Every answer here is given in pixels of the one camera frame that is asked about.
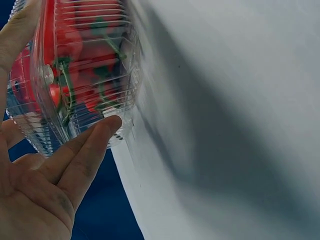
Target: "fruit package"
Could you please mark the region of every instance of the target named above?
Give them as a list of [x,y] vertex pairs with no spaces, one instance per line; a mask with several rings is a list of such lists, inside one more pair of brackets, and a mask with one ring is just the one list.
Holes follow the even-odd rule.
[[[17,0],[12,15],[25,0]],[[140,45],[125,0],[43,0],[33,37],[14,62],[7,113],[33,146],[50,156],[102,118],[132,125],[140,84]]]

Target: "dark blue surface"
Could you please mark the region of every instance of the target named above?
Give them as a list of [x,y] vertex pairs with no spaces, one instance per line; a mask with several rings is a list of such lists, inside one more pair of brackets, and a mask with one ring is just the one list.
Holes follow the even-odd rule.
[[[0,3],[0,27],[7,23],[14,0]],[[9,153],[14,160],[35,150],[26,141]],[[111,151],[108,151],[77,214],[72,240],[143,240]]]

